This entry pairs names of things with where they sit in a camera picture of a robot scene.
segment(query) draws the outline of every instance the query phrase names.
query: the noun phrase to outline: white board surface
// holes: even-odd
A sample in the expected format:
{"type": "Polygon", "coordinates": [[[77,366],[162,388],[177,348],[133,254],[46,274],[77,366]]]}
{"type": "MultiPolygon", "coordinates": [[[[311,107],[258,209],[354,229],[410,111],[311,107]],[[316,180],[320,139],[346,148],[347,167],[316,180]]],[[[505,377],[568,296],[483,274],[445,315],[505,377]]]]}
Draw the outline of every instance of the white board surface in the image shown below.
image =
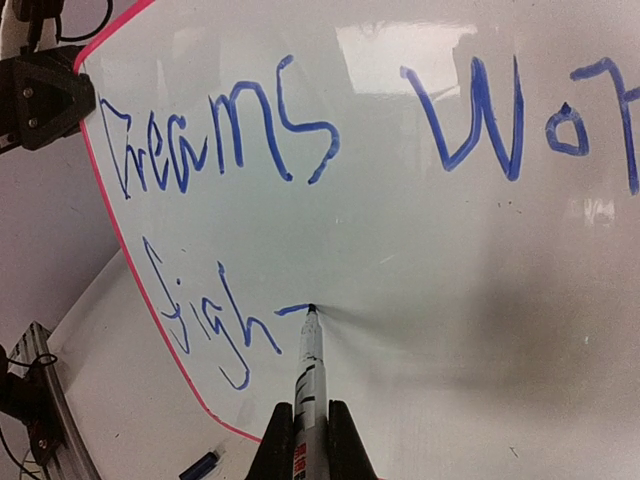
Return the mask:
{"type": "Polygon", "coordinates": [[[378,475],[631,465],[581,467],[605,430],[639,439],[640,374],[602,381],[638,358],[638,20],[632,1],[158,0],[105,32],[85,136],[203,407],[259,437],[293,399],[286,309],[313,302],[378,475]]]}

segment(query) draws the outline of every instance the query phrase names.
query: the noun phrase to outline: whiteboard marker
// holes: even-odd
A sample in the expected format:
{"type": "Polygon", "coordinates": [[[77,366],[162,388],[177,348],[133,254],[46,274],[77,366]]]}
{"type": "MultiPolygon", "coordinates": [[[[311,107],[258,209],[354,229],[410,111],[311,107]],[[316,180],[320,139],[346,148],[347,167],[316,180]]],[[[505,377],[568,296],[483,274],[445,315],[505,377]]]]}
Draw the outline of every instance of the whiteboard marker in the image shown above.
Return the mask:
{"type": "Polygon", "coordinates": [[[329,480],[322,328],[313,304],[309,305],[307,321],[302,327],[298,373],[293,420],[293,479],[329,480]]]}

